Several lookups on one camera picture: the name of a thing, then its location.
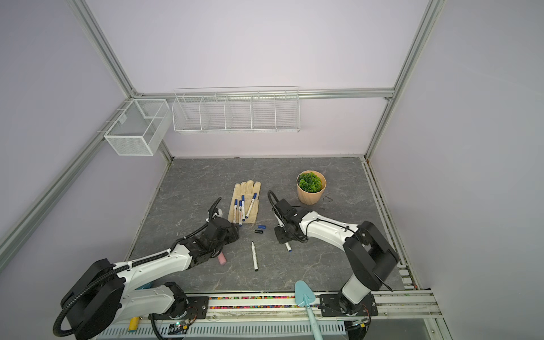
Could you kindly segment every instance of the vent grille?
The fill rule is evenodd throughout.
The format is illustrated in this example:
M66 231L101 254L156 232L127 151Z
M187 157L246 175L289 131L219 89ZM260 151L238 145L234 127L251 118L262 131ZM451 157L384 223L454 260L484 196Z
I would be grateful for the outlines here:
M318 321L322 335L345 335L343 321ZM166 338L253 338L253 337L286 337L311 335L312 329L308 321L286 322L225 322L225 323L195 323L189 327L186 335L169 335L170 323L158 326L162 336ZM140 324L136 332L127 331L128 324L112 325L100 333L97 339L132 339L154 337L151 324Z

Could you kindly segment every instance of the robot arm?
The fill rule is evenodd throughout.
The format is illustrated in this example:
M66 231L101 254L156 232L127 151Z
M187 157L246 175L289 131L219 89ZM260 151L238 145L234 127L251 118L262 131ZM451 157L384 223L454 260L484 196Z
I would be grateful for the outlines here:
M74 334L77 340L87 340L119 320L152 313L183 317L189 301L174 282L156 288L137 288L217 257L224 245L239 238L238 225L222 218L221 210L216 208L220 199L208 211L206 223L176 240L171 248L128 262L111 264L102 259L93 263L62 299L63 310L53 325L53 333ZM60 328L65 317L71 330Z
M308 237L316 237L346 253L354 273L338 293L342 313L356 314L362 299L370 291L380 289L382 279L397 266L398 254L372 223L335 221L307 208L295 208L285 199L278 201L272 191L268 191L268 199L279 222L274 232L281 244L292 240L305 243ZM370 250L366 251L363 245L370 245Z

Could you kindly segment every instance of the potted plant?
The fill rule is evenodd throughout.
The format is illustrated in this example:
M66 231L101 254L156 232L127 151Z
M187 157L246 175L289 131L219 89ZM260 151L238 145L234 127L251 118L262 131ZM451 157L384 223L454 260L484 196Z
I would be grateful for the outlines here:
M303 171L296 178L299 200L306 205L316 204L323 195L326 186L325 177L317 171Z

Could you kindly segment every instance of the blue marker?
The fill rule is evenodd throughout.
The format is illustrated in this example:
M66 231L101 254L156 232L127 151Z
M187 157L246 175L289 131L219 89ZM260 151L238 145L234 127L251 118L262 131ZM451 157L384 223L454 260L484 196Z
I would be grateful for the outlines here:
M245 197L242 195L242 202L240 203L242 205L242 221L245 221L247 217L245 217Z
M257 198L257 193L253 194L253 198L251 199L251 204L249 204L248 213L245 215L245 218L249 218L249 213L251 213L251 208L253 208L253 203L255 203L255 199Z
M238 206L238 213L240 214L240 217L238 218L238 225L242 226L242 202L240 202L240 205Z
M236 223L236 215L238 214L238 200L234 199L234 217L232 218L232 222Z

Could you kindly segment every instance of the white wire basket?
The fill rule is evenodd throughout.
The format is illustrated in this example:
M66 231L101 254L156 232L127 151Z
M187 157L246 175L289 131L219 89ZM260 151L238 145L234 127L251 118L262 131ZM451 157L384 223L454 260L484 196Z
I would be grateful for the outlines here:
M298 88L185 92L172 104L178 133L299 131Z
M121 156L153 156L171 124L165 99L133 99L104 137Z

